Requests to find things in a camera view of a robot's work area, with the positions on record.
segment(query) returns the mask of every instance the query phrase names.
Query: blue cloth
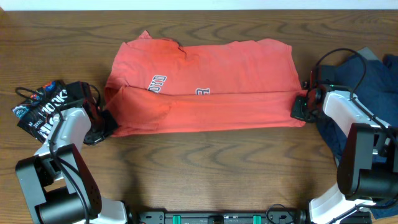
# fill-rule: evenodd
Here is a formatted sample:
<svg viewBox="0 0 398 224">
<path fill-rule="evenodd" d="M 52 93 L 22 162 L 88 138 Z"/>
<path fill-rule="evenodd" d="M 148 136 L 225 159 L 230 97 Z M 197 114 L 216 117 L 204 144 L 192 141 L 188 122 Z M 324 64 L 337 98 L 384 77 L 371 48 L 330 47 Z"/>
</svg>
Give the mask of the blue cloth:
<svg viewBox="0 0 398 224">
<path fill-rule="evenodd" d="M 363 74 L 359 58 L 351 57 L 336 68 L 336 82 L 354 88 Z M 378 60 L 367 62 L 367 72 L 362 84 L 355 92 L 358 100 L 380 119 L 398 127 L 398 57 L 388 55 L 384 64 Z M 317 122 L 317 128 L 335 157 L 340 160 L 347 137 L 332 119 Z M 375 156 L 374 162 L 385 158 Z M 398 215 L 398 206 L 388 210 L 372 209 L 375 219 Z"/>
</svg>

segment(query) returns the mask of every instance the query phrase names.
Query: folded red cloth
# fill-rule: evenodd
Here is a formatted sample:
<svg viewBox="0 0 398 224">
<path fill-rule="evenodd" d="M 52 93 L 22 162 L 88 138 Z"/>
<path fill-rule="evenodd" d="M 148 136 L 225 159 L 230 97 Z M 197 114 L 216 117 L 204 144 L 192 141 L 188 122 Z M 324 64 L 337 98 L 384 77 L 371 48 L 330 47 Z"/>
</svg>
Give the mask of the folded red cloth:
<svg viewBox="0 0 398 224">
<path fill-rule="evenodd" d="M 291 50 L 271 39 L 181 47 L 144 32 L 122 44 L 106 83 L 114 135 L 303 126 L 290 117 L 305 94 Z"/>
</svg>

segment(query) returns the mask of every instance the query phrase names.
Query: white wall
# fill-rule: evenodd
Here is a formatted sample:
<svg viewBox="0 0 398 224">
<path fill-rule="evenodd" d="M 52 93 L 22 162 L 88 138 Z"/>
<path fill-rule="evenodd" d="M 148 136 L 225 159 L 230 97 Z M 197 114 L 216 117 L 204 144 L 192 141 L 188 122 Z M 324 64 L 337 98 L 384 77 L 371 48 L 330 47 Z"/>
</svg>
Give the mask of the white wall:
<svg viewBox="0 0 398 224">
<path fill-rule="evenodd" d="M 5 11 L 398 9 L 398 0 L 0 0 L 0 6 Z"/>
</svg>

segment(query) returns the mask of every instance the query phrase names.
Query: wooden tabletop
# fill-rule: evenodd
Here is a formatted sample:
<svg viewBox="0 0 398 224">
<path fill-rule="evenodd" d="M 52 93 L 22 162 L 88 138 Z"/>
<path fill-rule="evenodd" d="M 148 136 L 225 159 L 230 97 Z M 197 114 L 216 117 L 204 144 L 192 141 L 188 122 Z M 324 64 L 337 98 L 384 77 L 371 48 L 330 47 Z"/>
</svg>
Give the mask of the wooden tabletop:
<svg viewBox="0 0 398 224">
<path fill-rule="evenodd" d="M 121 43 L 144 30 L 182 45 L 277 39 L 293 47 L 301 80 L 338 47 L 398 54 L 396 11 L 5 12 L 0 19 L 0 223 L 31 223 L 14 168 L 40 147 L 16 126 L 15 87 L 81 80 L 102 92 Z M 109 138 L 84 146 L 82 156 L 103 196 L 139 210 L 305 208 L 336 182 L 332 153 L 311 124 Z"/>
</svg>

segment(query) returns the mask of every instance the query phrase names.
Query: dark blue fabric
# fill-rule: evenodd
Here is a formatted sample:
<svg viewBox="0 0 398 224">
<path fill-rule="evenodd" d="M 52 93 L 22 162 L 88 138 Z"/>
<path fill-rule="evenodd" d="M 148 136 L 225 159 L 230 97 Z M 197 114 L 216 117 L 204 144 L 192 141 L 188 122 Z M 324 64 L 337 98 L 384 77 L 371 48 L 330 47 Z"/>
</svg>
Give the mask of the dark blue fabric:
<svg viewBox="0 0 398 224">
<path fill-rule="evenodd" d="M 339 85 L 354 88 L 363 74 L 359 58 L 351 57 L 336 69 Z M 398 57 L 388 55 L 384 64 L 378 60 L 367 63 L 367 72 L 356 91 L 358 100 L 380 119 L 398 127 Z M 317 122 L 319 133 L 338 160 L 341 159 L 347 138 L 332 119 Z M 384 162 L 385 158 L 375 156 L 374 162 Z M 372 209 L 375 219 L 398 215 L 398 206 L 388 210 Z"/>
</svg>

